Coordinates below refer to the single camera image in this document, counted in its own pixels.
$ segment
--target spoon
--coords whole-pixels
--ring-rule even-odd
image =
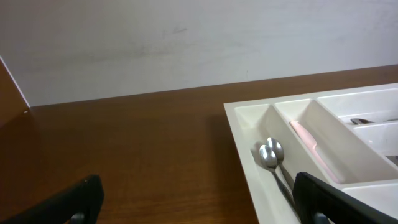
[[[282,194],[285,196],[285,198],[287,199],[288,203],[290,204],[290,206],[294,209],[294,211],[297,213],[297,209],[294,203],[294,199],[292,194],[290,194],[289,190],[287,189],[287,187],[284,185],[284,183],[279,179],[278,175],[276,174],[275,170],[276,167],[278,166],[278,160],[276,158],[275,153],[272,151],[272,149],[267,146],[267,145],[262,145],[260,147],[260,158],[261,158],[261,163],[264,167],[266,167],[268,169],[269,172],[272,173],[272,175],[274,176],[278,187],[280,189],[280,191],[282,192]]]
[[[390,120],[387,120],[385,122],[388,122],[388,121],[398,121],[398,119],[390,119]],[[369,120],[361,119],[361,118],[353,118],[353,119],[351,119],[351,122],[354,123],[354,124],[371,124],[371,123],[374,123],[374,121],[369,121]]]
[[[290,187],[291,190],[293,190],[294,180],[283,165],[283,161],[285,159],[284,149],[276,139],[271,137],[267,138],[266,145],[269,146],[272,149],[272,152],[275,153],[276,159],[278,160],[278,165],[280,167],[280,171],[282,171],[282,174],[285,177],[287,185]]]

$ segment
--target cutlery tray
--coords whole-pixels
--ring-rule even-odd
[[[398,218],[398,83],[224,104],[260,223],[300,223],[272,174],[259,162],[268,137],[280,142],[295,178],[308,172],[352,197]],[[374,121],[354,125],[351,118]],[[298,121],[334,182],[290,126]]]

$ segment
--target black plastic object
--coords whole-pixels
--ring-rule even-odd
[[[379,212],[306,172],[297,174],[293,198],[303,224],[329,223],[327,218],[336,224],[398,224],[395,218]]]
[[[101,179],[98,175],[91,175],[0,224],[64,224],[68,220],[70,223],[94,224],[103,200]]]

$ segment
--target pink handle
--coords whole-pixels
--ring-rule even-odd
[[[322,168],[326,171],[326,173],[330,176],[330,178],[336,182],[340,183],[340,181],[337,179],[336,175],[329,169],[329,167],[326,165],[325,161],[319,156],[317,150],[315,150],[317,146],[317,141],[313,138],[311,133],[309,133],[299,122],[297,121],[291,121],[290,125],[293,127],[293,129],[296,131],[298,136],[302,139],[306,147],[310,150],[312,155],[315,157],[315,159],[321,164]]]

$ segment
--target brown wooden surface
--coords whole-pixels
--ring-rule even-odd
[[[88,174],[98,223],[256,223],[223,103],[398,82],[398,65],[31,108],[0,129],[0,220]]]
[[[27,105],[0,60],[0,127],[27,109]]]

